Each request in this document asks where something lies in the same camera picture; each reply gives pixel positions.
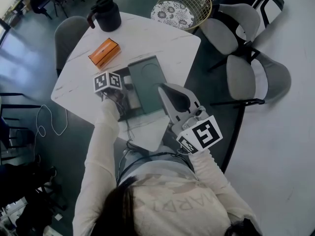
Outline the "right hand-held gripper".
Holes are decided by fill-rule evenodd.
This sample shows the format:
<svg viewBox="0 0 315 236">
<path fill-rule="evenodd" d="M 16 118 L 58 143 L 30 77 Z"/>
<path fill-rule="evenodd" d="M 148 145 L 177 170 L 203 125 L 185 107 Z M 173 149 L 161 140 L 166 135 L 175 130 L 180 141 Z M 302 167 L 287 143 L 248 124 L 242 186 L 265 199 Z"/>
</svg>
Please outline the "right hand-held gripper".
<svg viewBox="0 0 315 236">
<path fill-rule="evenodd" d="M 197 97 L 192 91 L 165 83 L 158 86 L 158 92 L 163 109 L 173 123 L 171 130 L 176 141 L 188 153 L 205 151 L 223 139 L 215 117 L 208 115 L 205 107 L 197 106 Z"/>
</svg>

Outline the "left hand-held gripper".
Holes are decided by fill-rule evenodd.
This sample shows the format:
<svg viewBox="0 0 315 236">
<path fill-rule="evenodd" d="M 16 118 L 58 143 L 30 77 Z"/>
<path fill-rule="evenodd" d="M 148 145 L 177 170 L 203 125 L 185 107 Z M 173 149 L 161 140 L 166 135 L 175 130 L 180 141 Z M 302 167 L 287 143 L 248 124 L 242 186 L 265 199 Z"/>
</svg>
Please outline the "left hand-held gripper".
<svg viewBox="0 0 315 236">
<path fill-rule="evenodd" d="M 124 100 L 126 98 L 121 77 L 119 74 L 113 72 L 102 72 L 93 79 L 94 93 L 101 98 L 110 99 L 113 101 L 119 111 L 120 118 L 126 118 L 126 108 L 124 106 Z"/>
</svg>

